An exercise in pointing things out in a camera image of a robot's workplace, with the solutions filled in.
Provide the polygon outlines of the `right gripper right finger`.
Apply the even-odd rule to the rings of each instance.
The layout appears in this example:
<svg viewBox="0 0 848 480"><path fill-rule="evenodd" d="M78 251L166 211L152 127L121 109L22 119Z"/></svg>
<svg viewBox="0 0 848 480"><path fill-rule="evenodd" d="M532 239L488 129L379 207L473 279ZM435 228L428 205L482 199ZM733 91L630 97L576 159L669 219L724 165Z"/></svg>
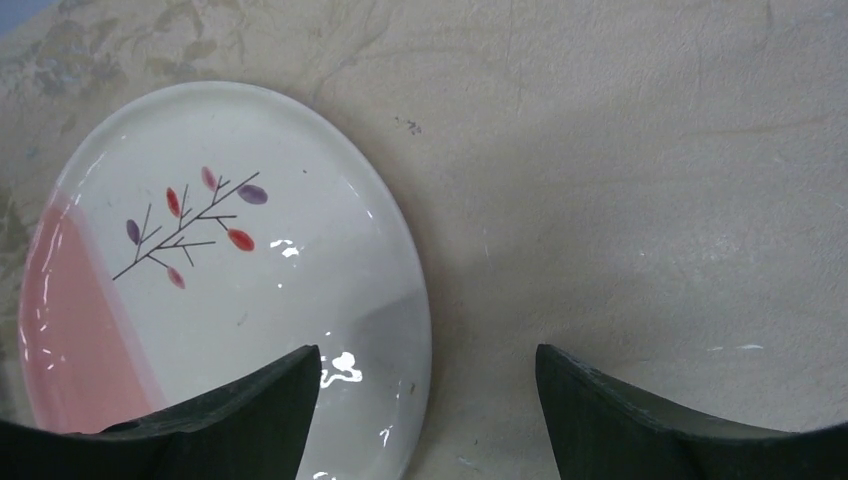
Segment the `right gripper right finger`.
<svg viewBox="0 0 848 480"><path fill-rule="evenodd" d="M535 354L562 479L844 479L847 426L806 432L700 412L609 376L553 345Z"/></svg>

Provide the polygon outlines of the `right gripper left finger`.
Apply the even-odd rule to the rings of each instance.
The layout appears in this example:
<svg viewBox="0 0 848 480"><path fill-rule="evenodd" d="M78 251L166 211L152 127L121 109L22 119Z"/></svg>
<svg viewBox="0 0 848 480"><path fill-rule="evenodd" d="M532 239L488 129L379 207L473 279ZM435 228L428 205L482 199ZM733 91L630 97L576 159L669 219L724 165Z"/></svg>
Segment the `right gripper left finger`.
<svg viewBox="0 0 848 480"><path fill-rule="evenodd" d="M96 434L3 421L4 479L294 479L321 380L304 345L255 372Z"/></svg>

